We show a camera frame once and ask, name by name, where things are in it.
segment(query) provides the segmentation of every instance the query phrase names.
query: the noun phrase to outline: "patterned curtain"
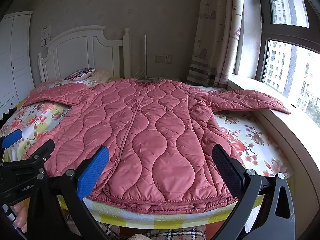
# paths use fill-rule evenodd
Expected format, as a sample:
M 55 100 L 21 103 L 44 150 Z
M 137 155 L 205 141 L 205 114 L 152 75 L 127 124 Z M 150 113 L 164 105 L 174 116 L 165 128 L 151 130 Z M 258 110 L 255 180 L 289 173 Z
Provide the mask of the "patterned curtain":
M 244 0 L 201 0 L 187 83 L 226 87 L 232 74 Z

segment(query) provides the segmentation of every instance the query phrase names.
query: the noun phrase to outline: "pink quilted jacket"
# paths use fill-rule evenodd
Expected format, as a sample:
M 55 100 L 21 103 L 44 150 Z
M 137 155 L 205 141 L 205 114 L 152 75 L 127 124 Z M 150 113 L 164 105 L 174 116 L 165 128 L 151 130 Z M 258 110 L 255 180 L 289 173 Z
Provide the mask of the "pink quilted jacket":
M 253 90 L 209 92 L 170 80 L 61 85 L 33 91 L 24 105 L 43 100 L 72 110 L 28 155 L 53 139 L 55 151 L 45 167 L 58 176 L 105 145 L 110 159 L 90 198 L 142 214 L 200 213 L 235 201 L 212 161 L 212 147 L 221 144 L 233 158 L 240 157 L 220 132 L 214 112 L 289 113 L 277 99 Z

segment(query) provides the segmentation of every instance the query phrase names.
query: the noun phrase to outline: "white wardrobe door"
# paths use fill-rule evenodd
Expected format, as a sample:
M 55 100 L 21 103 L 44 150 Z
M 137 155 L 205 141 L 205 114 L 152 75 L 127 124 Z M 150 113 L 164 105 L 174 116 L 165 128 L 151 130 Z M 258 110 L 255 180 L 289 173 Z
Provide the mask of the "white wardrobe door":
M 14 84 L 21 102 L 34 88 L 29 61 L 30 15 L 15 16 L 11 36 L 11 62 Z
M 0 22 L 0 103 L 4 105 L 14 97 L 16 89 L 14 87 L 11 69 L 11 30 L 13 17 Z

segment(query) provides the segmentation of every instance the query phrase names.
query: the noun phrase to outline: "electrical outlet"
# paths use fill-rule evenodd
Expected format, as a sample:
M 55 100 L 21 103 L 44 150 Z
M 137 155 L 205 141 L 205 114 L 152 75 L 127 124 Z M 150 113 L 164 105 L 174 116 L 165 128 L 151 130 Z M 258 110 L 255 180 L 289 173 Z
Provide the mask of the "electrical outlet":
M 164 56 L 164 63 L 171 64 L 171 56 Z
M 167 63 L 171 64 L 171 55 L 155 55 L 155 62 L 156 63 Z

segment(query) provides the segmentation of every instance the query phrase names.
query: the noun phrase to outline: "white headboard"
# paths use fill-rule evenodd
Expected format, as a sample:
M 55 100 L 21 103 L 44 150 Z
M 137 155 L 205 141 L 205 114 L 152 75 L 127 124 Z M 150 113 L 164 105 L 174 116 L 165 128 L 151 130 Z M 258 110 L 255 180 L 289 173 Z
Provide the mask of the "white headboard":
M 105 26 L 89 25 L 70 29 L 53 38 L 46 47 L 45 58 L 39 53 L 41 81 L 48 82 L 67 77 L 86 67 L 107 70 L 113 78 L 120 77 L 120 46 L 123 47 L 124 77 L 131 78 L 129 28 L 122 40 L 109 41 L 103 35 Z

